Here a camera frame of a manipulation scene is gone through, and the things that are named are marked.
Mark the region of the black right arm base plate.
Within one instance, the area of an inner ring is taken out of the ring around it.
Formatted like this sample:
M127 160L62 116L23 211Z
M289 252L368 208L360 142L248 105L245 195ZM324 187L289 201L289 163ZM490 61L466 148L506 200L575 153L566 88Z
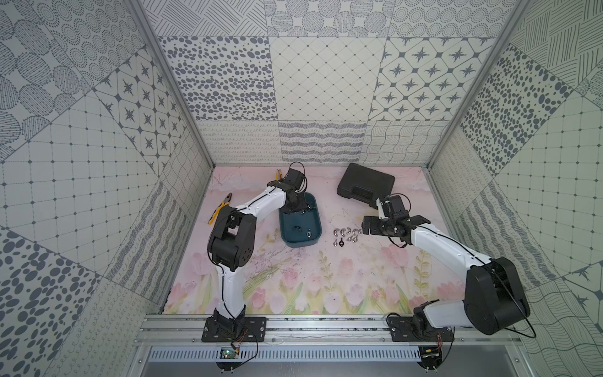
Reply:
M452 342L452 329L433 328L422 317L388 314L386 324L393 342Z

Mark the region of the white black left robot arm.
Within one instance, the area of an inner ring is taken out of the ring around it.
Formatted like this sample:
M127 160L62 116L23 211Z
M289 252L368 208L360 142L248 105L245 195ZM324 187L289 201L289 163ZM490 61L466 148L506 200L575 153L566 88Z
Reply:
M207 242L207 254L219 278L217 317L241 325L244 319L243 278L240 270L254 252L257 225L272 213L307 210L306 169L290 165L284 177L268 182L253 199L225 205L214 222Z

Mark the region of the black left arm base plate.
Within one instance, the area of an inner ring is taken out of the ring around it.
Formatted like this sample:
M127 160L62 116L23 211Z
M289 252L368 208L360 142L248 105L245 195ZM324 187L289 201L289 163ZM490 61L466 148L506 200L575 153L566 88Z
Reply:
M235 319L217 310L206 320L202 342L264 342L266 317L247 317L245 312Z

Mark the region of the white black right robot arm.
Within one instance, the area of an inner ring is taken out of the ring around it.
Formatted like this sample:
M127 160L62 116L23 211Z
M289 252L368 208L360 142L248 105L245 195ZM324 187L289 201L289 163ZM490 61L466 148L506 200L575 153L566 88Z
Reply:
M465 281L461 299L436 300L414 308L411 330L418 339L454 328L475 328L491 336L513 331L518 322L529 322L529 303L510 259L474 251L422 215L410 215L400 194L376 199L375 207L378 215L364 217L364 234L386 237L398 248L419 248Z

